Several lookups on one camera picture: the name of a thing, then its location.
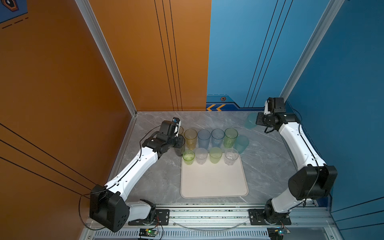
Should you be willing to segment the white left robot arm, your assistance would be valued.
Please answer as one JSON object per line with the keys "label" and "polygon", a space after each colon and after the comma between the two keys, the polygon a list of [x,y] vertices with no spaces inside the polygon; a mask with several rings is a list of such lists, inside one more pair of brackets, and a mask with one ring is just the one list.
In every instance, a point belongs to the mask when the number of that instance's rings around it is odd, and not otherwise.
{"label": "white left robot arm", "polygon": [[179,134],[181,120],[163,121],[158,131],[149,131],[139,142],[140,150],[133,160],[104,186],[95,185],[90,197],[89,217],[113,233],[127,222],[143,220],[151,224],[156,219],[156,205],[141,199],[126,200],[144,173],[171,148],[181,148],[185,142]]}

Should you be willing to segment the grey smoky tall cup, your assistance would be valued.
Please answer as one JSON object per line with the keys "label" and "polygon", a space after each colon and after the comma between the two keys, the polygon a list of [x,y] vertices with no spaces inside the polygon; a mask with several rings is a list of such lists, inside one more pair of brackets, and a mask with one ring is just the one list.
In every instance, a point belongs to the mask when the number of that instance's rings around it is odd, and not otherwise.
{"label": "grey smoky tall cup", "polygon": [[181,148],[174,148],[174,151],[178,157],[182,157],[185,152],[185,145],[183,145]]}

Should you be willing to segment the teal tall cup back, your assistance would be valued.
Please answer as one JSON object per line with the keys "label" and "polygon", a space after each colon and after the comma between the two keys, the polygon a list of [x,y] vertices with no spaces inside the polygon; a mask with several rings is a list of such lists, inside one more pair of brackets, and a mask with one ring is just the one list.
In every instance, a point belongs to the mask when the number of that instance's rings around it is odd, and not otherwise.
{"label": "teal tall cup back", "polygon": [[258,117],[258,112],[250,113],[246,119],[245,122],[245,127],[247,129],[253,129],[257,126],[257,117]]}

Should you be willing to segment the teal tall cup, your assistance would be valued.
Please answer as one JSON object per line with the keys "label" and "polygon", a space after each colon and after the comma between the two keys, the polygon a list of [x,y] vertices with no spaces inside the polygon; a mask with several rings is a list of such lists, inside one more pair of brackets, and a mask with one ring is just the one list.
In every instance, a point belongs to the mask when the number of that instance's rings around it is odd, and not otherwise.
{"label": "teal tall cup", "polygon": [[235,141],[234,149],[237,150],[239,154],[242,154],[249,143],[250,140],[246,136],[239,135]]}
{"label": "teal tall cup", "polygon": [[258,112],[250,113],[246,119],[245,122],[245,127],[247,129],[253,129],[257,126],[257,117],[258,117]]}

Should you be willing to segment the clear faceted small cup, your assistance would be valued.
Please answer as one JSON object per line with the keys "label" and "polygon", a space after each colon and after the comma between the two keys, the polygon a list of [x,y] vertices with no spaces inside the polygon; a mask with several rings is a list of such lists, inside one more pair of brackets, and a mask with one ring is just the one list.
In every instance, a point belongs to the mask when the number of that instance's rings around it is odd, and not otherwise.
{"label": "clear faceted small cup", "polygon": [[236,149],[230,148],[225,150],[225,164],[232,166],[239,158],[239,153]]}

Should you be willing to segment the green tall cup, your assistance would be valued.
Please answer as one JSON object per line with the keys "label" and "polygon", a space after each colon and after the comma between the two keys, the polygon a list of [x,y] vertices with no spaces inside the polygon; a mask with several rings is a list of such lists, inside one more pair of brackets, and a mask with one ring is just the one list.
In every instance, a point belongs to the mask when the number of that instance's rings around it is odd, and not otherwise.
{"label": "green tall cup", "polygon": [[232,148],[236,142],[238,137],[238,131],[234,128],[227,128],[225,130],[225,137],[223,141],[223,145],[226,149]]}

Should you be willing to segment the teal tall cup front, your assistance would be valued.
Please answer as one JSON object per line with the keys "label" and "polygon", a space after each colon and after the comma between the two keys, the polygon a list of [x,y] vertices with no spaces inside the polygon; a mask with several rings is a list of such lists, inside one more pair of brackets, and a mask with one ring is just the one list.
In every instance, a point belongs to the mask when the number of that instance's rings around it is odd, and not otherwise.
{"label": "teal tall cup front", "polygon": [[239,154],[242,154],[249,143],[250,140],[246,136],[239,135],[235,141],[234,149],[237,150]]}

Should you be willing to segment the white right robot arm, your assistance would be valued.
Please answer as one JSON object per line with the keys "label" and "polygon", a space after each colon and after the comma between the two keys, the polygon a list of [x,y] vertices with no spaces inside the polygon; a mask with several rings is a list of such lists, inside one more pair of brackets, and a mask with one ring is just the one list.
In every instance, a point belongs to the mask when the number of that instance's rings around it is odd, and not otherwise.
{"label": "white right robot arm", "polygon": [[278,131],[288,148],[297,172],[290,177],[288,189],[269,199],[263,212],[269,225],[279,224],[289,217],[292,209],[306,205],[307,200],[327,197],[338,171],[316,152],[304,133],[302,123],[294,113],[287,113],[284,98],[268,98],[265,110],[258,114],[256,124],[265,127],[265,133]]}

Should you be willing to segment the small green cup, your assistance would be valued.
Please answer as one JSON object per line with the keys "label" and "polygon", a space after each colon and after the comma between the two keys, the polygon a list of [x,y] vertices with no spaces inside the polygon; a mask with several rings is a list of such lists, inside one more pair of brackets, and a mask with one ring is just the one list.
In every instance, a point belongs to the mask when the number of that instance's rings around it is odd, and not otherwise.
{"label": "small green cup", "polygon": [[183,160],[186,165],[191,165],[194,162],[195,153],[192,150],[185,150],[183,153]]}
{"label": "small green cup", "polygon": [[218,147],[213,147],[210,149],[210,161],[213,164],[217,164],[223,155],[222,149]]}

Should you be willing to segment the clear dimpled small cup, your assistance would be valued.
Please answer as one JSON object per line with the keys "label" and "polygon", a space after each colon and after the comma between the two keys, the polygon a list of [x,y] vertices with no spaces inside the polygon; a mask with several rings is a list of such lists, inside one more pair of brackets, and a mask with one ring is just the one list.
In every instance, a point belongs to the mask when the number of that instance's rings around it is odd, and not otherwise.
{"label": "clear dimpled small cup", "polygon": [[195,159],[199,165],[203,165],[208,157],[208,150],[205,148],[198,148],[195,150]]}

